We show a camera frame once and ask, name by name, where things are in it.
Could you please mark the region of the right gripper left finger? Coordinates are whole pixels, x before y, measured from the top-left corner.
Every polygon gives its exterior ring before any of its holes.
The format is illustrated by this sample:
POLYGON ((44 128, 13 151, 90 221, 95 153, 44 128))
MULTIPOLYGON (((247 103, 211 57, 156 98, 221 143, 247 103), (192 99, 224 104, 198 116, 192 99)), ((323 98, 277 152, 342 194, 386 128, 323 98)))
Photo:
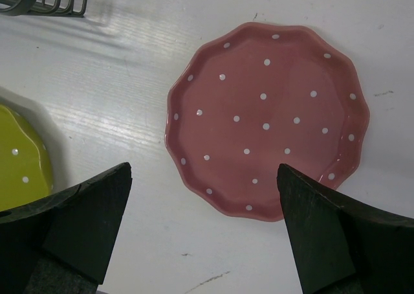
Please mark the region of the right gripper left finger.
POLYGON ((78 185, 1 211, 2 293, 96 293, 132 185, 120 163, 78 185))

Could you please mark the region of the pink dotted plate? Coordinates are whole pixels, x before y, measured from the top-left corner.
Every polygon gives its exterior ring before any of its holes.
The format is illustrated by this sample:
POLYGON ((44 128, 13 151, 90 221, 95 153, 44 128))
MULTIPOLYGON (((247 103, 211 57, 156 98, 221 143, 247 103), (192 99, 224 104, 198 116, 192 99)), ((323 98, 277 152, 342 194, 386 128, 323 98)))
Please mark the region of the pink dotted plate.
POLYGON ((368 124, 350 58, 308 27, 248 22, 201 46, 169 90, 165 144, 219 212, 279 221, 279 165, 337 189, 368 124))

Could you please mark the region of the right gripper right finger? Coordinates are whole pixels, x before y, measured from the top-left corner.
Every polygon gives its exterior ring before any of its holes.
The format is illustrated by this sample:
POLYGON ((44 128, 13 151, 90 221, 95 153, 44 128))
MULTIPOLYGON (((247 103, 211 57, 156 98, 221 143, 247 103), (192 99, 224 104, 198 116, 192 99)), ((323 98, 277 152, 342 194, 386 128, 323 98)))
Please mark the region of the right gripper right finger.
POLYGON ((413 219, 323 186, 287 164, 277 176, 303 293, 412 293, 413 219))

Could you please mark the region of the green dotted plate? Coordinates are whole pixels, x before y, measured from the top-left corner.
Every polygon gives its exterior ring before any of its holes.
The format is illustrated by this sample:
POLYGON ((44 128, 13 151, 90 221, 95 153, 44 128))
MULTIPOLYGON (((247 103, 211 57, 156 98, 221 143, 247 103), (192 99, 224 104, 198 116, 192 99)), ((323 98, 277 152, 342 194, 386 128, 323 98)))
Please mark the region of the green dotted plate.
POLYGON ((47 197, 54 187, 48 151, 19 113, 1 106, 1 210, 47 197))

